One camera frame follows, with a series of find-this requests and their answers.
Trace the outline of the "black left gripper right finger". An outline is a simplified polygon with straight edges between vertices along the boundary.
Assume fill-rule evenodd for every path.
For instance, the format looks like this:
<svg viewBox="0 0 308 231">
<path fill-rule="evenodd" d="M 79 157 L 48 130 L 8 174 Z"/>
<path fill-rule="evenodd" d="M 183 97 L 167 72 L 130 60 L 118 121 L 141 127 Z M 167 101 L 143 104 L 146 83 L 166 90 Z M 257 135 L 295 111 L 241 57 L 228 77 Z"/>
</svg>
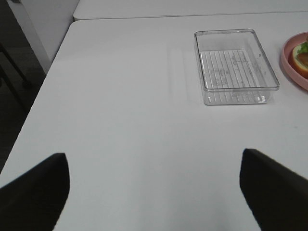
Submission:
<svg viewBox="0 0 308 231">
<path fill-rule="evenodd" d="M 239 184 L 262 231 L 308 229 L 308 180 L 257 149 L 245 149 Z"/>
</svg>

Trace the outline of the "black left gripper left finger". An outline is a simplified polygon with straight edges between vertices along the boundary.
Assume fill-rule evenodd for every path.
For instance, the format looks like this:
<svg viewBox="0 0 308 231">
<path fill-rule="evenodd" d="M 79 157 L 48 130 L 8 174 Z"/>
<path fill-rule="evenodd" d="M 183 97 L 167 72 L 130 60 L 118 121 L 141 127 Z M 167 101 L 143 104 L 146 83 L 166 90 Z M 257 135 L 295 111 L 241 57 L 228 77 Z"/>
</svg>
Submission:
<svg viewBox="0 0 308 231">
<path fill-rule="evenodd" d="M 52 231 L 70 192 L 66 155 L 52 154 L 0 189 L 2 231 Z"/>
</svg>

